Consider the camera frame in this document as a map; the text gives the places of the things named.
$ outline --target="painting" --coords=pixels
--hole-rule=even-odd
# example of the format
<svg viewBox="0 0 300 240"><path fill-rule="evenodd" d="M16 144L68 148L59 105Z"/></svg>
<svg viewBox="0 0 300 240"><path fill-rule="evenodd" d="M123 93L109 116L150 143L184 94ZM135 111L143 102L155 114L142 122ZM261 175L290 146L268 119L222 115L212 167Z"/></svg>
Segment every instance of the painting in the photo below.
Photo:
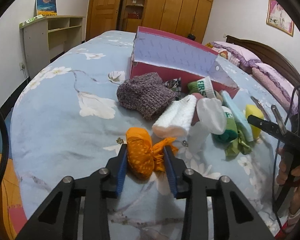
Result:
<svg viewBox="0 0 300 240"><path fill-rule="evenodd" d="M57 15L56 0L35 0L37 15L43 16Z"/></svg>
<svg viewBox="0 0 300 240"><path fill-rule="evenodd" d="M289 34L290 36L293 36L294 22L276 0L269 0L266 23Z"/></svg>

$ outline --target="ruffled pillowcase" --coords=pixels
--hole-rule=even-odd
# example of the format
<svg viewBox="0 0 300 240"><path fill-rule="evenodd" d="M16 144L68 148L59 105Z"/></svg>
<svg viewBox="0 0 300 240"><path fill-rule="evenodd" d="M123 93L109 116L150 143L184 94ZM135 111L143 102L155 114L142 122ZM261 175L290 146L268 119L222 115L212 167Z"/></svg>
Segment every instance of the ruffled pillowcase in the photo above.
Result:
<svg viewBox="0 0 300 240"><path fill-rule="evenodd" d="M234 61L234 58L236 58L236 62L239 62L239 64L235 65L241 67L243 70L244 68L251 67L251 65L255 63L262 63L262 61L257 57L257 55L252 53L250 50L240 47L238 45L234 45L223 41L215 41L211 44L215 48L226 49L228 52L230 52L232 54L231 60Z"/></svg>
<svg viewBox="0 0 300 240"><path fill-rule="evenodd" d="M278 71L276 71L273 67L271 67L268 64L265 63L256 63L253 65L253 67L259 69L263 74L265 74L273 83L274 85L281 91L282 95L285 97L285 99L289 102L291 102L292 92L294 89L294 86L286 80ZM295 94L293 98L293 104L292 104L292 114L298 113L298 95Z"/></svg>
<svg viewBox="0 0 300 240"><path fill-rule="evenodd" d="M270 78L257 68L252 68L252 75L269 91L271 95L273 95L283 109L288 112L290 102L284 97L281 90L270 80Z"/></svg>

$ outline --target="hand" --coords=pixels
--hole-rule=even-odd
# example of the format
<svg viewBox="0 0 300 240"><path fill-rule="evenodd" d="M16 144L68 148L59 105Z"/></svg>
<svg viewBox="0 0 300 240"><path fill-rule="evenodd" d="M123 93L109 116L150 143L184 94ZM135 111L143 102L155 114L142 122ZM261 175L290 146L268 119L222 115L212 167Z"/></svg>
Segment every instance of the hand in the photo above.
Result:
<svg viewBox="0 0 300 240"><path fill-rule="evenodd" d="M279 154L282 156L282 154L283 154L282 148L279 149ZM285 173L286 169L287 169L287 166L284 163L284 159L281 159L280 164L279 164L279 174L277 176L277 183L279 185L285 184L285 182L288 178L288 175ZM300 176L300 165L291 171L291 175L293 175L295 177ZM299 185L299 187L297 187L295 189L295 193L291 200L290 208L289 208L290 214L294 215L299 209L300 209L300 185Z"/></svg>

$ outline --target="wall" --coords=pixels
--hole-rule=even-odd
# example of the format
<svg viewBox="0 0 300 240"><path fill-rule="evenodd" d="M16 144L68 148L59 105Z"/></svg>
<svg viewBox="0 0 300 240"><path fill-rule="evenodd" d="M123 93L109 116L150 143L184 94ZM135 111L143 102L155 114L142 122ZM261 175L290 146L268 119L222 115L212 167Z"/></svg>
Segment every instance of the wall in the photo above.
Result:
<svg viewBox="0 0 300 240"><path fill-rule="evenodd" d="M89 0L57 0L57 12L86 17L88 3ZM19 67L19 62L25 62L19 23L33 17L34 11L35 0L15 0L0 18L0 107L25 80Z"/></svg>
<svg viewBox="0 0 300 240"><path fill-rule="evenodd" d="M224 34L266 44L285 56L300 73L300 32L293 37L266 24L268 0L213 0L203 44L225 41Z"/></svg>

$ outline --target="metal screw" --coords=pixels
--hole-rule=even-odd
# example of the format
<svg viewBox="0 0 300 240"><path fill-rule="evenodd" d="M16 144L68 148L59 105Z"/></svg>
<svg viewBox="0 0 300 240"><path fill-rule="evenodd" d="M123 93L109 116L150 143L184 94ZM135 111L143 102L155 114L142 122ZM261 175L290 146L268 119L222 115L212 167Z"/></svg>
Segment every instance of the metal screw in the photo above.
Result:
<svg viewBox="0 0 300 240"><path fill-rule="evenodd" d="M192 175L192 174L194 174L194 170L193 169L186 169L185 174Z"/></svg>
<svg viewBox="0 0 300 240"><path fill-rule="evenodd" d="M105 174L108 174L109 173L109 170L107 168L101 168L99 170L99 173L102 174L102 175L105 175Z"/></svg>
<svg viewBox="0 0 300 240"><path fill-rule="evenodd" d="M64 182L64 183L70 183L71 181L72 181L72 177L70 177L70 176L65 176L62 179L62 182Z"/></svg>
<svg viewBox="0 0 300 240"><path fill-rule="evenodd" d="M222 182L228 183L230 181L230 178L228 176L222 176L221 177Z"/></svg>

